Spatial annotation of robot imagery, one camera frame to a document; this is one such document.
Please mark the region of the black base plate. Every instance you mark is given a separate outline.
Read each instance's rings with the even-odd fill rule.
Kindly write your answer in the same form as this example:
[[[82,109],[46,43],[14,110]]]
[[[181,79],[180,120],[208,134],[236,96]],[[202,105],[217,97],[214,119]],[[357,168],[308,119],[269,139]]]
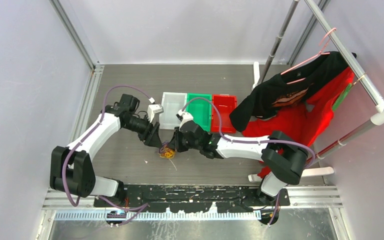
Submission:
[[[148,213],[248,213],[270,210],[278,203],[291,204],[287,189],[279,197],[263,198],[258,186],[252,185],[172,185],[125,184],[114,196],[95,197],[94,207],[120,206],[136,212],[140,207]]]

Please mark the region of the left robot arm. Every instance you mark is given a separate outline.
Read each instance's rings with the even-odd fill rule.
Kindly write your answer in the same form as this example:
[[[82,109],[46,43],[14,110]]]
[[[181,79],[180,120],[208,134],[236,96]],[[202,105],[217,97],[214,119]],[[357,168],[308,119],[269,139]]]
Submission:
[[[144,145],[159,148],[159,122],[153,123],[156,114],[163,112],[161,104],[149,99],[146,115],[139,117],[136,110],[140,100],[123,94],[118,102],[106,105],[86,132],[67,146],[56,146],[51,153],[50,188],[85,198],[104,196],[113,206],[126,200],[124,183],[95,174],[92,161],[104,143],[121,129],[137,133]]]

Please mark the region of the white plastic bin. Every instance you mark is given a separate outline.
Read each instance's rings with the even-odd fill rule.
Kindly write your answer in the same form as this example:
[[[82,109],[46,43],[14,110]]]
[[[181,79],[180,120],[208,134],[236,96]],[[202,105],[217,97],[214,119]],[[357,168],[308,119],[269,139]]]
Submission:
[[[173,130],[180,125],[180,120],[176,116],[187,102],[187,93],[182,92],[163,92],[162,107],[163,113],[159,115],[160,129]]]

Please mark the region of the green plastic bin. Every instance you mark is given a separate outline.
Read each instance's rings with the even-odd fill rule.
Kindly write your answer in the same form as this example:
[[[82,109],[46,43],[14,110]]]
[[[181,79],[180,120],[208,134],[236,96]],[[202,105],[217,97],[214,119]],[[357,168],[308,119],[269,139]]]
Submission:
[[[194,98],[204,98],[212,101],[211,94],[204,93],[188,93],[187,102]],[[210,131],[212,121],[212,106],[206,100],[197,99],[186,106],[186,111],[193,116],[195,123],[207,132]]]

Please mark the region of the metal clothes rack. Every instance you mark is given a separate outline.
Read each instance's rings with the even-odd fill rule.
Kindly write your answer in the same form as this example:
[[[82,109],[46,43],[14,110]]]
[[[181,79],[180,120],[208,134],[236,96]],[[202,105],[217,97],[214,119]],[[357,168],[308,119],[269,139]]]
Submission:
[[[356,56],[348,51],[327,23],[319,6],[312,0],[306,2],[314,17],[326,31],[321,44],[333,42],[335,51],[321,50],[316,55],[265,80],[266,73],[275,56],[282,37],[295,12],[294,1],[284,20],[275,44],[263,71],[254,63],[255,82],[251,94],[240,104],[240,108],[257,121],[246,121],[233,125],[245,135],[255,136],[280,130],[299,143],[310,146],[325,131],[334,116],[334,111],[347,96],[358,77],[376,105],[376,114],[366,123],[330,144],[315,154],[314,160],[322,160],[346,142],[384,124],[384,99],[371,80],[363,72]]]

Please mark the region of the pink clothes hanger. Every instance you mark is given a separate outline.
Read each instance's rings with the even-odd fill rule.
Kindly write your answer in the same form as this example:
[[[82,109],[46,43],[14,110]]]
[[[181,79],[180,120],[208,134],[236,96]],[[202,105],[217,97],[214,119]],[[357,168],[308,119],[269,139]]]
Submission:
[[[319,52],[318,52],[317,54],[315,54],[314,56],[312,56],[312,57],[310,57],[310,58],[308,58],[308,59],[306,59],[306,60],[304,60],[304,61],[302,61],[302,62],[300,62],[300,63],[298,63],[298,64],[296,64],[296,65],[294,65],[294,66],[292,66],[291,68],[289,68],[289,69],[287,69],[287,70],[285,70],[285,71],[283,71],[283,72],[281,72],[280,75],[282,76],[282,75],[284,75],[284,74],[286,74],[286,73],[289,73],[289,72],[291,72],[291,71],[293,71],[293,70],[295,70],[295,69],[297,69],[297,68],[300,68],[302,65],[305,65],[305,64],[307,64],[308,62],[311,62],[311,61],[317,59],[319,56],[322,56],[322,55],[329,55],[330,52],[329,52],[329,51],[325,51],[325,49],[327,48],[327,46],[329,45],[329,43],[330,43],[330,41],[331,41],[331,37],[330,37],[330,35],[331,35],[332,33],[334,33],[336,30],[337,30],[337,28],[336,28],[336,27],[333,27],[330,31],[328,31],[328,32],[324,35],[324,37],[322,38],[322,40],[321,40],[320,43],[319,43],[319,46],[321,46],[322,44],[324,44],[324,45],[323,45],[323,47],[319,50]]]

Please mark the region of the black t-shirt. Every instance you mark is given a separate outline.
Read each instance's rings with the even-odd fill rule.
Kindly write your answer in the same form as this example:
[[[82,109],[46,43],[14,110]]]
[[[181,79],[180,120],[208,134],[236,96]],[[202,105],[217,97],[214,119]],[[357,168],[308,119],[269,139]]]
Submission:
[[[243,132],[251,117],[269,119],[284,107],[306,101],[346,68],[349,65],[343,56],[331,51],[284,75],[278,73],[251,91],[230,113],[230,122]]]

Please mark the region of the green clothes hanger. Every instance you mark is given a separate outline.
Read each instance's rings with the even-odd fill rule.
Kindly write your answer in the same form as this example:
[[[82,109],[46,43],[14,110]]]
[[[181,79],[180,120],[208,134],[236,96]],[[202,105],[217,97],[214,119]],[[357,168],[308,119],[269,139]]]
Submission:
[[[346,88],[337,96],[336,100],[332,104],[332,111],[335,112],[337,108],[341,105],[341,103],[344,101],[344,99],[349,94],[351,88],[354,86],[353,83],[349,83]]]

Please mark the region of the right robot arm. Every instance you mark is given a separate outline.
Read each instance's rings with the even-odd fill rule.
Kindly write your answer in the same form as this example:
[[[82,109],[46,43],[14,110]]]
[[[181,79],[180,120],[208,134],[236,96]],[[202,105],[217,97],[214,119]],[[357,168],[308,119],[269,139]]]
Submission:
[[[281,131],[269,136],[237,137],[209,133],[194,121],[176,127],[168,148],[178,152],[197,150],[209,159],[243,158],[261,161],[270,172],[256,191],[259,202],[271,205],[287,185],[300,183],[309,152]]]

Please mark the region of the red t-shirt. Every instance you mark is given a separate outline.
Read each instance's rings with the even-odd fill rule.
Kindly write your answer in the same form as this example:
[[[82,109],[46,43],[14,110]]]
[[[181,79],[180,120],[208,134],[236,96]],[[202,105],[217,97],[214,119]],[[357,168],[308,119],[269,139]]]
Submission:
[[[333,103],[354,77],[351,68],[346,68],[305,102],[283,108],[269,120],[251,121],[242,135],[260,137],[281,131],[293,141],[311,146],[329,126],[334,117]]]

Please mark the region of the red plastic bin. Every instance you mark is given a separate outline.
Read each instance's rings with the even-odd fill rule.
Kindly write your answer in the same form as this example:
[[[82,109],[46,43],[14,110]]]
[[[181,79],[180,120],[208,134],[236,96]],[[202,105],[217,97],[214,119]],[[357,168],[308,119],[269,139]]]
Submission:
[[[224,134],[234,134],[236,129],[232,126],[229,115],[237,107],[237,97],[227,94],[213,94],[212,103],[215,105],[221,116],[221,132]],[[220,121],[214,109],[212,109],[212,119],[210,131],[219,131]]]

